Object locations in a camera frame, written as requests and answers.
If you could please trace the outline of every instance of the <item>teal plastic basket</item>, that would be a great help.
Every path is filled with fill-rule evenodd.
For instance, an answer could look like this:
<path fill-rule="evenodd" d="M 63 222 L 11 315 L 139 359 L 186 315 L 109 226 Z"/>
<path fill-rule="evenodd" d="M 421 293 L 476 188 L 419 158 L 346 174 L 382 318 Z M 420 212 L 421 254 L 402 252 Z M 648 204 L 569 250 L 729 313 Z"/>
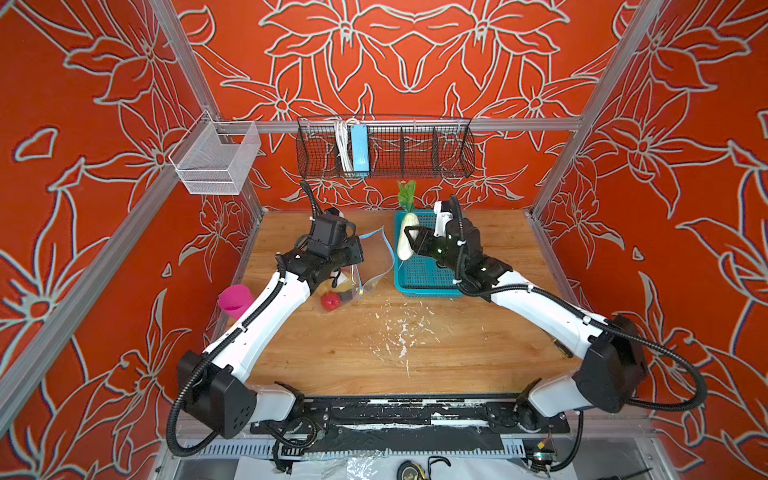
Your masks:
<path fill-rule="evenodd" d="M 414 210 L 419 225 L 435 227 L 436 215 L 431 210 Z M 395 214 L 395 245 L 400 239 L 400 224 L 404 210 Z M 434 259 L 413 255 L 405 262 L 395 258 L 395 288 L 408 298 L 460 298 L 462 293 L 453 284 L 453 272 L 438 268 Z"/>

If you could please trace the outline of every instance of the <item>white mesh tray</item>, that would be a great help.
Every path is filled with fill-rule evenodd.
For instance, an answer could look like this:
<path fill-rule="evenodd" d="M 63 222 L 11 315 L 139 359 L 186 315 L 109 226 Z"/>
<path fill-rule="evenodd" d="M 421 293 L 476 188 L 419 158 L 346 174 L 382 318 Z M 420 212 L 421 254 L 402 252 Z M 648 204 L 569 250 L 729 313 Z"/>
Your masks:
<path fill-rule="evenodd" d="M 217 123 L 203 114 L 170 155 L 191 194 L 239 194 L 259 153 L 261 137 L 255 123 L 242 138 L 217 133 Z"/>

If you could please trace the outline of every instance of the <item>white power cord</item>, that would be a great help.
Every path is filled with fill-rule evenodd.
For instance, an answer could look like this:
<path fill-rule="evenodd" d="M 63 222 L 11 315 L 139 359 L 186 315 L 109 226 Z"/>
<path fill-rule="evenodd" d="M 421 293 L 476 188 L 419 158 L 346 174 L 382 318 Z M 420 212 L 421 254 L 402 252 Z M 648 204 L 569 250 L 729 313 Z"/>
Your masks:
<path fill-rule="evenodd" d="M 350 118 L 347 121 L 336 120 L 334 128 L 336 129 L 336 146 L 339 148 L 339 157 L 341 157 L 341 168 L 345 172 L 354 171 L 352 166 L 352 160 L 347 153 L 347 147 L 349 146 L 349 126 L 352 124 L 358 124 L 356 118 Z"/>

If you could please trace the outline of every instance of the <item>red wall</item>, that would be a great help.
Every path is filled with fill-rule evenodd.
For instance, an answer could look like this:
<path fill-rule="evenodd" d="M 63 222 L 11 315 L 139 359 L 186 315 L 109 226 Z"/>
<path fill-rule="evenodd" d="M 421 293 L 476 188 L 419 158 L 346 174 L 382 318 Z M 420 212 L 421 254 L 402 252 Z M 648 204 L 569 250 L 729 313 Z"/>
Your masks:
<path fill-rule="evenodd" d="M 4 372 L 200 110 L 146 2 L 6 2 L 0 12 Z M 174 365 L 204 343 L 248 211 L 242 197 L 176 187 L 0 439 L 0 476 L 147 476 Z"/>
<path fill-rule="evenodd" d="M 578 116 L 638 1 L 385 3 L 174 0 L 224 117 L 285 121 L 363 112 Z M 478 135 L 475 175 L 420 180 L 419 194 L 457 193 L 473 207 L 528 206 L 567 138 Z M 251 175 L 262 204 L 306 209 L 294 139 L 263 140 L 266 156 Z M 394 180 L 313 186 L 343 206 L 397 204 Z"/>
<path fill-rule="evenodd" d="M 765 2 L 669 2 L 545 214 L 577 294 L 707 377 L 704 406 L 652 415 L 685 478 L 768 475 L 766 25 Z M 650 364 L 641 396 L 690 398 Z"/>

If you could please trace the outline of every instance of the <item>wooden table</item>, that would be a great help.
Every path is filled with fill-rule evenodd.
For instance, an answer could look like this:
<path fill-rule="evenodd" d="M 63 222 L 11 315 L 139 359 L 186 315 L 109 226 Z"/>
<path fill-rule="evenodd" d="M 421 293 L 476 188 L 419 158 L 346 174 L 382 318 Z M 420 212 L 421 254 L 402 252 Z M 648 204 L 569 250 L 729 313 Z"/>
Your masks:
<path fill-rule="evenodd" d="M 243 283 L 257 295 L 286 252 L 309 231 L 308 213 L 270 212 Z M 470 210 L 486 254 L 557 292 L 520 210 Z M 352 211 L 357 232 L 382 225 L 392 242 L 394 212 Z M 533 379 L 578 367 L 523 317 L 482 299 L 415 300 L 391 271 L 354 306 L 321 313 L 313 299 L 283 325 L 259 358 L 250 384 L 287 382 L 308 395 L 519 392 Z"/>

